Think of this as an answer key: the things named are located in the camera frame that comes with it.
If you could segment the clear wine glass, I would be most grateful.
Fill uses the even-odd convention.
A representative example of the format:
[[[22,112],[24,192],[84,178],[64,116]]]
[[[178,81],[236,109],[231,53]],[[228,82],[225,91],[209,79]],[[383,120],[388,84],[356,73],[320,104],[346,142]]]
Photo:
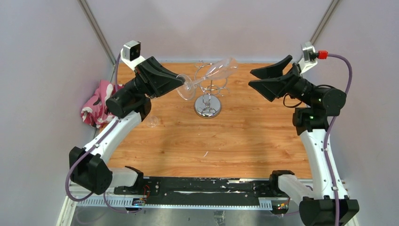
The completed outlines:
[[[151,116],[147,116],[147,118],[145,119],[145,124],[150,127],[150,128],[154,128],[158,125],[159,123],[159,119],[158,117],[151,115]]]
[[[191,100],[195,96],[196,86],[206,80],[222,80],[233,75],[238,69],[238,62],[233,57],[222,59],[216,63],[212,63],[211,67],[202,77],[192,80],[188,75],[179,74],[178,79],[183,81],[183,85],[176,90],[184,100]]]

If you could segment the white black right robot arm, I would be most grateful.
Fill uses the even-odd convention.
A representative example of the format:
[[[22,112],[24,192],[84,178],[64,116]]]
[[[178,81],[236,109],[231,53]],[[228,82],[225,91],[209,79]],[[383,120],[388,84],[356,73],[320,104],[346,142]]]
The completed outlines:
[[[287,56],[273,65],[251,70],[256,80],[249,82],[268,101],[291,97],[305,104],[294,106],[292,121],[308,156],[313,187],[308,188],[289,170],[273,171],[268,184],[272,195],[286,194],[298,205],[305,226],[344,226],[359,212],[359,202],[351,199],[343,186],[330,144],[332,126],[348,92],[331,85],[315,85],[302,77],[318,60],[329,56],[326,51],[311,53],[283,73],[292,60]]]

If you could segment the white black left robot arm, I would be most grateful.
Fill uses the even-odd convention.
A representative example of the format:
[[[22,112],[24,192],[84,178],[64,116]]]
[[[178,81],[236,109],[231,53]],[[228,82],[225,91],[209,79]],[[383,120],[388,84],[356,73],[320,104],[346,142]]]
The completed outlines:
[[[152,97],[161,97],[184,85],[186,79],[161,65],[154,57],[139,56],[120,61],[136,76],[106,100],[115,116],[92,141],[83,148],[74,147],[69,153],[65,180],[67,196],[81,202],[93,194],[102,195],[110,188],[123,187],[132,194],[144,189],[143,173],[133,167],[109,168],[113,152],[136,126],[149,115]]]

